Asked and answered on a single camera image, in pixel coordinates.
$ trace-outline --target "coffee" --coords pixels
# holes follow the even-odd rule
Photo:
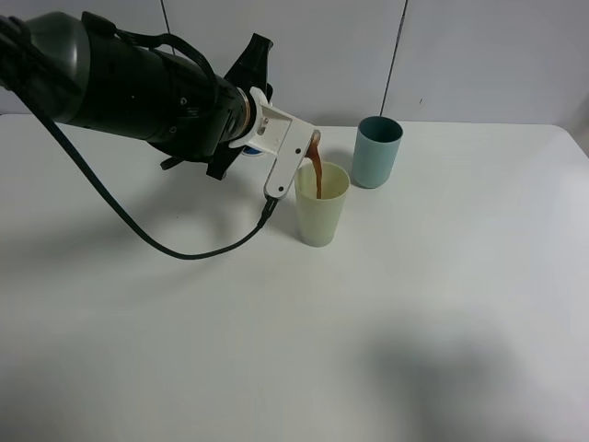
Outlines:
[[[323,181],[323,169],[321,168],[321,158],[319,157],[319,143],[311,143],[306,151],[306,157],[313,163],[315,169],[315,180],[317,183],[317,199],[321,199],[321,182]]]

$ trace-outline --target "blue cup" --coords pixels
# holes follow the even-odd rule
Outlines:
[[[375,189],[387,182],[402,136],[400,124],[387,117],[363,119],[353,150],[354,182],[366,189]]]

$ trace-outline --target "white table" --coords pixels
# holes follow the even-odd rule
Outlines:
[[[0,438],[586,441],[589,161],[552,126],[408,122],[333,243],[294,191],[242,249],[150,249],[29,116],[0,119]],[[171,248],[256,223],[271,158],[203,165],[65,128]],[[324,128],[348,166],[353,128]]]

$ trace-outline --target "plastic cup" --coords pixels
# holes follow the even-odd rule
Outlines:
[[[387,182],[395,164],[403,128],[387,117],[364,118],[358,126],[353,150],[352,179],[366,189]]]
[[[350,188],[350,177],[337,164],[321,163],[322,198],[317,198],[317,183],[312,164],[305,164],[294,177],[296,215],[305,244],[324,247],[331,243],[340,220],[343,202]]]

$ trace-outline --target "light green cup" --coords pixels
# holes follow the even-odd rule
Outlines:
[[[350,177],[344,169],[333,163],[322,162],[321,166],[323,181],[320,200],[317,199],[312,164],[305,164],[294,177],[299,232],[303,242],[312,247],[324,247],[333,240],[343,202],[350,189]]]

